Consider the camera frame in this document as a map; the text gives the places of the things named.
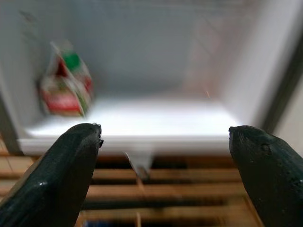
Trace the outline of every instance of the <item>wooden floor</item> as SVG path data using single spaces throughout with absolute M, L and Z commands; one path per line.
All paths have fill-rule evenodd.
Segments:
M 0 156 L 0 199 L 36 157 Z M 125 157 L 101 157 L 77 227 L 261 227 L 229 157 L 157 157 L 142 182 Z

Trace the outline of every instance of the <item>wooden slat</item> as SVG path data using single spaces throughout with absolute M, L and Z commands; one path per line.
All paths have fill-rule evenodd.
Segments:
M 30 157 L 0 157 L 0 178 L 19 178 L 32 164 Z
M 0 157 L 0 176 L 1 174 L 9 175 L 12 173 L 12 169 L 9 166 L 7 157 Z
M 137 185 L 91 185 L 87 199 L 108 197 L 214 197 L 246 195 L 242 183 L 205 183 L 205 184 L 167 184 L 145 185 L 144 190 Z
M 0 155 L 8 155 L 8 154 L 9 154 L 9 152 L 8 152 L 8 150 L 5 146 L 5 143 L 3 141 L 3 138 L 0 134 Z
M 137 213 L 142 221 L 172 220 L 172 219 L 203 219 L 218 217 L 236 217 L 243 220 L 247 216 L 245 205 L 206 206 L 206 207 L 168 207 L 162 209 L 123 209 L 123 210 L 85 210 L 81 211 L 81 220 L 136 220 Z
M 32 164 L 32 160 L 25 160 L 21 165 L 18 160 L 11 161 L 9 165 L 0 163 L 0 178 L 19 178 Z M 136 173 L 132 169 L 95 169 L 94 180 L 136 180 Z M 241 181 L 237 169 L 152 169 L 150 172 L 151 180 L 192 180 L 206 182 L 230 182 Z
M 95 180 L 135 180 L 132 169 L 95 169 Z M 193 180 L 209 182 L 241 181 L 237 169 L 151 169 L 151 180 Z

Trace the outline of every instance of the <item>container wall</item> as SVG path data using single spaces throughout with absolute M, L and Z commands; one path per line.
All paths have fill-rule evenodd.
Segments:
M 260 126 L 302 28 L 301 0 L 264 2 L 222 92 L 243 124 Z

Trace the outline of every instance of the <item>snack bag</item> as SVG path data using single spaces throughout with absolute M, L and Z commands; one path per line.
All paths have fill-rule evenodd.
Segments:
M 53 54 L 40 83 L 43 106 L 52 114 L 84 116 L 92 98 L 89 70 L 69 42 L 60 48 L 51 44 Z

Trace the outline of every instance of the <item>white container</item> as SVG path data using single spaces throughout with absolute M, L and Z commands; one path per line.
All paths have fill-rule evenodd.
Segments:
M 301 0 L 10 0 L 0 3 L 0 92 L 27 155 L 81 122 L 103 154 L 228 154 L 228 128 L 260 126 L 302 25 Z M 35 81 L 51 40 L 86 62 L 86 118 L 46 116 Z

